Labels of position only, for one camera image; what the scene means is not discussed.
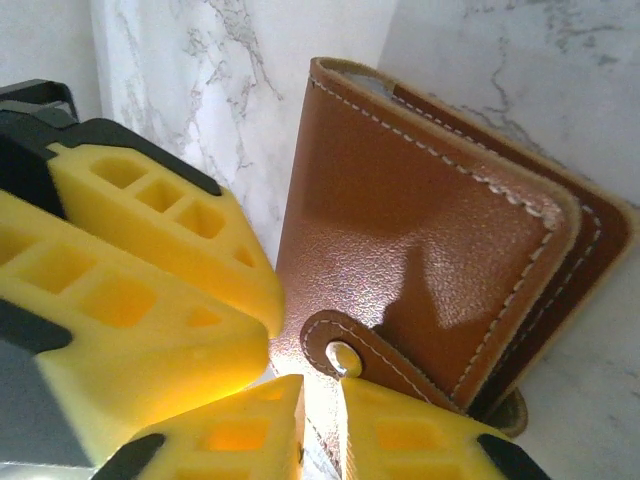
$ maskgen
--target marble surface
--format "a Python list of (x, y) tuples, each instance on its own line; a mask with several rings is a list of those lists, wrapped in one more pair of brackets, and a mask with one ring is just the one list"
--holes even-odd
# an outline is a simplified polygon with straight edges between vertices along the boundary
[[(276, 259), (308, 60), (393, 74), (640, 203), (635, 0), (92, 1), (103, 111), (229, 186)], [(522, 385), (557, 479), (640, 475), (640, 254)], [(333, 478), (309, 439), (306, 478)]]

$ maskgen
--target leather wallet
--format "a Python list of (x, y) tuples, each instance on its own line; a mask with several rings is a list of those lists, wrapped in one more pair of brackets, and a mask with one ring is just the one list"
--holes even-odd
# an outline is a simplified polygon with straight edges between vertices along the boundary
[(277, 272), (278, 374), (334, 464), (343, 342), (361, 378), (516, 434), (516, 385), (632, 244), (587, 180), (364, 65), (311, 61)]

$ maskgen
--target wallet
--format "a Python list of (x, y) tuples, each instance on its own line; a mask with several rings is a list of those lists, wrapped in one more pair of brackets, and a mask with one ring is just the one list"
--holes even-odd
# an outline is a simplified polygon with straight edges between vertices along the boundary
[[(515, 435), (526, 425), (518, 382), (635, 229), (621, 200), (437, 99), (313, 59), (273, 367), (305, 375), (307, 418), (334, 465), (344, 375)], [(336, 364), (336, 345), (357, 357), (355, 374)]]

